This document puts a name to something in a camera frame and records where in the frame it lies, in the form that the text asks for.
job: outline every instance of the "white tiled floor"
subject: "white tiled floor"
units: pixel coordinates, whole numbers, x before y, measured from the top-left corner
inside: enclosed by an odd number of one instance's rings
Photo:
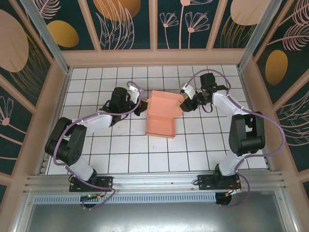
[[[233,65],[89,68],[73,70],[62,116],[76,119],[96,112],[110,99],[116,86],[126,87],[131,80],[145,89],[143,100],[151,90],[179,93],[182,83],[205,68],[223,72],[232,85],[232,96],[248,106]],[[217,84],[226,84],[222,77],[214,75]],[[199,89],[199,77],[191,84]],[[112,128],[86,137],[83,158],[99,174],[202,171],[213,170],[229,150],[230,121],[216,107],[211,113],[199,108],[177,118],[173,139],[145,136],[146,116],[146,113],[140,117],[131,114]],[[267,168],[265,159],[248,159],[241,169],[249,168]],[[67,171],[49,162],[46,173],[66,174]]]

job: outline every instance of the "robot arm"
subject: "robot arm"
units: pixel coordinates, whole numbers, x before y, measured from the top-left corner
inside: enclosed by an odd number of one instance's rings
[[[136,107],[139,90],[134,86],[130,86],[131,90],[128,92],[125,88],[116,87],[112,92],[111,99],[108,100],[99,110],[107,113],[126,113]],[[141,112],[147,109],[147,102],[141,101],[139,106],[135,109],[134,114],[140,116]],[[82,150],[86,136],[91,136],[95,131],[102,128],[107,128],[115,125],[117,122],[123,120],[122,116],[100,115],[93,116],[73,125],[65,136],[69,140],[62,139],[57,150],[56,159],[68,166],[76,175],[82,180],[91,185],[97,185],[97,172],[91,168],[82,157]],[[57,142],[61,134],[72,122],[71,120],[62,117],[56,123],[47,143],[45,152],[53,156]]]
[[[244,112],[227,97],[227,88],[218,86],[212,73],[200,76],[200,93],[193,93],[193,88],[187,83],[182,85],[181,92],[186,93],[185,101],[180,105],[183,111],[190,112],[196,110],[200,105],[208,103],[215,105],[224,112],[231,120],[229,145],[231,150],[226,158],[217,164],[213,179],[216,185],[224,181],[227,177],[236,175],[239,162],[249,154],[256,153],[265,146],[264,121]]]

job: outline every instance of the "orange box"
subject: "orange box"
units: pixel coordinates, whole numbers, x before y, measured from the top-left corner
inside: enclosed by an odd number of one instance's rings
[[[146,135],[174,138],[175,118],[183,114],[180,108],[183,101],[181,94],[153,90],[145,111],[148,113]]]

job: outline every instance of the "yellow oval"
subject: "yellow oval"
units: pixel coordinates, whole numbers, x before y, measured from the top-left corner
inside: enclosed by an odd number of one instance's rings
[[[61,20],[55,20],[47,25],[56,43],[63,47],[74,47],[79,42],[79,37],[70,24]]]
[[[140,11],[140,0],[93,0],[98,11],[112,21],[119,21],[120,19],[121,12],[118,2],[122,5],[124,11],[126,8],[130,12],[132,18]],[[122,21],[127,19],[126,16],[122,16],[122,18]]]
[[[266,80],[272,86],[281,82],[288,69],[288,58],[286,54],[280,50],[270,53],[266,61],[265,75]]]
[[[9,72],[21,71],[27,63],[29,44],[20,23],[0,10],[0,67]]]
[[[244,26],[255,25],[260,21],[269,0],[233,0],[232,20]]]

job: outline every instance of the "black mounting bracket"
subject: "black mounting bracket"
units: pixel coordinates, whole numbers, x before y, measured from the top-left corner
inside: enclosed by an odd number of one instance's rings
[[[112,188],[112,176],[97,176],[95,186],[104,187],[104,188]],[[100,192],[98,188],[92,188],[88,185],[85,185],[76,177],[72,177],[70,179],[70,188],[69,192]]]

